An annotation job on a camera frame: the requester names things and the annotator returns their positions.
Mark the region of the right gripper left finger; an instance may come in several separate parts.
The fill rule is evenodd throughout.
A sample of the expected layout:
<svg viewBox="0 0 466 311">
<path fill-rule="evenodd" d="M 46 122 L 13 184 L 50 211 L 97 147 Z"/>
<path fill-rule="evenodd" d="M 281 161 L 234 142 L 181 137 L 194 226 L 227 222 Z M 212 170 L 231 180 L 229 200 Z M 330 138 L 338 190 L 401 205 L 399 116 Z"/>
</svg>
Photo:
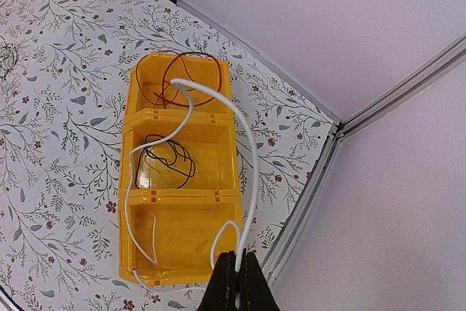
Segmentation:
<svg viewBox="0 0 466 311">
<path fill-rule="evenodd" d="M 235 252 L 221 253 L 197 311 L 236 310 L 237 273 Z"/>
</svg>

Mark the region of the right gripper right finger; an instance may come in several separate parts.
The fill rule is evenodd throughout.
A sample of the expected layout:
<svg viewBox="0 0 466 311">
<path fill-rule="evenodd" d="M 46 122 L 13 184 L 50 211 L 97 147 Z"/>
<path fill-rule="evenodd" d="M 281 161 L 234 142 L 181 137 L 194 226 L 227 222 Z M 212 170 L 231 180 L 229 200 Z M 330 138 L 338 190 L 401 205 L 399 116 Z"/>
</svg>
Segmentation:
<svg viewBox="0 0 466 311">
<path fill-rule="evenodd" d="M 244 253 L 240 267 L 240 310 L 278 311 L 255 253 Z"/>
</svg>

